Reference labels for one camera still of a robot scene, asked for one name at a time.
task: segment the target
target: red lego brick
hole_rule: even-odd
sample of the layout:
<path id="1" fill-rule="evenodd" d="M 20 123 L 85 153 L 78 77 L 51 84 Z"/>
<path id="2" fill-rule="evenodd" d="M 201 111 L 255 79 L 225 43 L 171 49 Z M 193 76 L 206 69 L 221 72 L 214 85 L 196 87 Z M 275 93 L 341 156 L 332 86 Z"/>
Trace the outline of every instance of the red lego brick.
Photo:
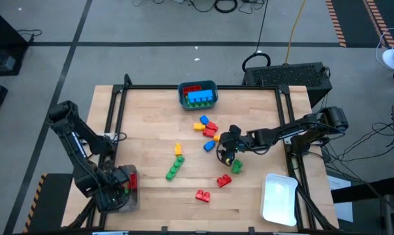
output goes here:
<path id="1" fill-rule="evenodd" d="M 215 131 L 211 130 L 211 129 L 206 129 L 206 130 L 203 131 L 203 135 L 207 136 L 207 137 L 210 137 L 210 138 L 213 138 L 214 135 L 215 135 Z"/>
<path id="2" fill-rule="evenodd" d="M 196 85 L 196 86 L 190 86 L 190 87 L 184 87 L 183 88 L 183 94 L 184 96 L 188 95 L 189 92 L 191 91 L 201 91 L 202 87 L 200 85 Z"/>
<path id="3" fill-rule="evenodd" d="M 217 185 L 219 187 L 223 187 L 225 185 L 227 185 L 228 183 L 232 182 L 232 179 L 229 175 L 225 174 L 223 175 L 223 177 L 219 177 L 217 178 Z"/>
<path id="4" fill-rule="evenodd" d="M 217 129 L 218 129 L 216 124 L 214 124 L 211 121 L 209 121 L 209 123 L 205 127 L 207 127 L 208 129 L 214 130 L 214 131 L 217 131 Z"/>
<path id="5" fill-rule="evenodd" d="M 199 189 L 196 193 L 196 198 L 198 200 L 202 200 L 203 202 L 209 202 L 210 201 L 210 193 L 203 192 L 201 189 Z"/>
<path id="6" fill-rule="evenodd" d="M 130 173 L 130 184 L 132 189 L 136 189 L 138 187 L 138 175 L 137 173 Z"/>

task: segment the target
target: blue lego brick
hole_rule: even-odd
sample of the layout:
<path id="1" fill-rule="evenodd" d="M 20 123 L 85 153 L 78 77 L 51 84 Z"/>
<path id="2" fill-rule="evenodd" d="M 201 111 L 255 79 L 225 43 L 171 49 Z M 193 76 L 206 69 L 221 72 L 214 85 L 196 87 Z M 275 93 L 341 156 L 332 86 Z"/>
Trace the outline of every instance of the blue lego brick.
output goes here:
<path id="1" fill-rule="evenodd" d="M 207 102 L 213 100 L 213 91 L 212 90 L 193 91 L 193 92 L 189 92 L 188 96 L 191 104 L 199 103 L 199 102 Z"/>
<path id="2" fill-rule="evenodd" d="M 207 118 L 205 115 L 200 117 L 200 121 L 204 124 L 207 125 L 209 123 L 209 118 Z"/>
<path id="3" fill-rule="evenodd" d="M 204 150 L 206 150 L 206 151 L 210 151 L 210 150 L 212 150 L 215 146 L 216 146 L 216 142 L 215 142 L 214 140 L 212 140 L 212 141 L 207 142 L 207 143 L 203 146 L 203 148 L 204 148 Z"/>

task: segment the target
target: plastic container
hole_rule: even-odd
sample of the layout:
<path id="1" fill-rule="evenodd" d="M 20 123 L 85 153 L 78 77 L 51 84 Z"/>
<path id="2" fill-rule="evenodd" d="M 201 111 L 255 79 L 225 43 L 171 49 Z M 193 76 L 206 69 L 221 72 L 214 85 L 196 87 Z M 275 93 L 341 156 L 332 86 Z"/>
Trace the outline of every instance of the plastic container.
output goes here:
<path id="1" fill-rule="evenodd" d="M 297 180 L 291 177 L 268 174 L 262 185 L 261 216 L 274 223 L 296 225 L 296 187 Z"/>
<path id="2" fill-rule="evenodd" d="M 211 101 L 209 104 L 205 103 L 203 105 L 195 105 L 195 104 L 187 104 L 186 97 L 183 94 L 183 88 L 184 87 L 190 87 L 190 86 L 198 86 L 200 85 L 202 87 L 202 91 L 210 89 L 213 91 L 213 101 Z M 178 85 L 178 100 L 179 103 L 182 105 L 184 110 L 203 110 L 203 109 L 208 109 L 212 108 L 215 106 L 217 102 L 218 96 L 217 96 L 217 86 L 214 81 L 207 80 L 207 81 L 199 81 L 199 82 L 183 82 L 182 84 Z"/>

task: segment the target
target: wooden tabletop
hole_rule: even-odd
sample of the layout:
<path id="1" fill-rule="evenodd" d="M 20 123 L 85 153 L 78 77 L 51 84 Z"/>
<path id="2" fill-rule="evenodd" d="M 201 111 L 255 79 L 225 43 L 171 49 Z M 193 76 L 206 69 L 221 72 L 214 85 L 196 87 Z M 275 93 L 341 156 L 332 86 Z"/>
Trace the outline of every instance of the wooden tabletop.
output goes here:
<path id="1" fill-rule="evenodd" d="M 111 86 L 97 86 L 87 124 L 103 133 L 111 97 Z M 305 87 L 290 87 L 295 118 L 311 112 Z M 285 109 L 285 98 L 282 97 Z M 210 110 L 184 111 L 174 89 L 134 89 L 127 91 L 121 131 L 128 138 L 119 143 L 116 165 L 136 165 L 140 172 L 140 209 L 107 216 L 107 230 L 182 231 L 296 231 L 265 221 L 260 216 L 261 188 L 269 173 L 288 175 L 284 148 L 278 142 L 265 155 L 237 153 L 243 172 L 230 173 L 230 168 L 216 158 L 214 150 L 206 153 L 203 145 L 210 141 L 194 131 L 193 123 L 206 115 L 219 126 L 218 134 L 231 124 L 244 132 L 279 126 L 275 94 L 267 90 L 219 90 L 219 100 Z M 165 175 L 175 161 L 174 146 L 181 143 L 185 162 L 172 181 Z M 320 148 L 311 151 L 320 153 Z M 329 222 L 338 226 L 327 182 L 324 162 L 315 155 L 304 157 L 311 198 Z M 232 182 L 219 189 L 216 179 L 229 174 Z M 210 203 L 194 198 L 197 190 L 211 193 Z M 82 211 L 88 199 L 72 182 L 62 225 L 68 225 Z M 304 226 L 308 227 L 305 205 L 301 209 Z M 95 225 L 98 224 L 98 213 Z"/>

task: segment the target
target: black metal frame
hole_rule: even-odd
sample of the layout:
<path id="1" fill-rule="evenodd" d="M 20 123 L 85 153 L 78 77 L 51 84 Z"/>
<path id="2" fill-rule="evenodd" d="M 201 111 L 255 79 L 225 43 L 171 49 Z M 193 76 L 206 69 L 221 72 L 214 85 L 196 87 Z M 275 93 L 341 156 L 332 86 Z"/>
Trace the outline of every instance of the black metal frame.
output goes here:
<path id="1" fill-rule="evenodd" d="M 128 89 L 177 89 L 177 85 L 133 85 L 129 76 L 126 74 L 125 75 L 125 83 L 123 85 L 113 85 L 112 89 L 112 97 L 110 99 L 110 106 L 108 109 L 108 115 L 107 115 L 107 120 L 106 120 L 106 126 L 104 129 L 105 133 L 110 132 L 111 125 L 112 125 L 112 119 L 114 116 L 114 108 L 115 108 L 115 102 L 116 98 L 119 93 L 121 93 L 121 100 L 119 104 L 119 111 L 117 114 L 117 121 L 116 121 L 116 127 L 115 127 L 115 133 L 119 133 L 121 131 L 121 122 L 123 120 L 123 111 L 125 108 L 125 102 L 126 102 L 126 97 L 127 97 L 127 90 Z M 277 108 L 278 108 L 278 113 L 279 113 L 279 119 L 280 119 L 280 125 L 283 126 L 285 124 L 285 118 L 284 118 L 284 110 L 282 109 L 282 102 L 281 102 L 281 94 L 283 93 L 285 98 L 286 98 L 286 105 L 288 109 L 288 117 L 290 121 L 293 121 L 294 118 L 294 111 L 292 107 L 292 102 L 290 98 L 290 90 L 288 89 L 288 86 L 267 86 L 267 87 L 262 87 L 262 86 L 223 86 L 219 85 L 217 86 L 217 89 L 236 89 L 236 90 L 271 90 L 275 92 L 275 98 L 277 100 Z M 296 174 L 294 172 L 294 167 L 292 164 L 292 155 L 290 153 L 289 148 L 286 148 L 284 144 L 284 149 L 286 153 L 286 163 L 287 163 L 287 169 L 288 169 L 288 174 L 289 176 L 295 177 Z M 113 163 L 115 162 L 115 156 L 117 154 L 117 144 L 116 144 L 116 150 L 115 150 L 115 155 L 114 158 L 112 159 Z M 104 156 L 100 156 L 100 159 L 98 161 L 98 166 L 102 167 L 102 164 L 104 162 Z M 303 185 L 303 187 L 306 189 L 307 194 L 309 194 L 309 186 L 307 183 L 307 176 L 305 173 L 305 167 L 303 163 L 302 157 L 297 158 L 297 164 L 299 167 L 299 174 L 300 174 L 300 182 Z M 307 216 L 309 219 L 309 228 L 304 228 L 303 226 L 303 220 L 301 217 L 301 210 L 299 207 L 299 199 L 298 196 L 295 198 L 295 218 L 297 220 L 297 229 L 299 232 L 303 233 L 309 233 L 309 234 L 358 234 L 358 233 L 353 233 L 353 232 L 346 232 L 346 231 L 330 231 L 330 230 L 317 230 L 316 229 L 316 221 L 313 217 L 312 212 L 308 207 L 306 207 L 307 210 Z M 92 227 L 93 226 L 93 220 L 94 220 L 94 215 L 95 215 L 96 208 L 94 207 L 87 218 L 87 224 L 86 227 Z M 104 226 L 106 223 L 106 214 L 101 214 L 100 215 L 100 221 L 98 224 L 98 227 L 104 230 Z M 218 235 L 223 235 L 223 234 L 233 234 L 233 235 L 246 235 L 246 234 L 273 234 L 272 232 L 255 232 L 254 227 L 249 227 L 248 232 L 196 232 L 196 231 L 188 231 L 188 232 L 169 232 L 169 234 L 197 234 L 197 233 L 204 233 L 204 234 L 218 234 Z M 168 227 L 162 227 L 161 231 L 129 231 L 129 234 L 168 234 Z"/>

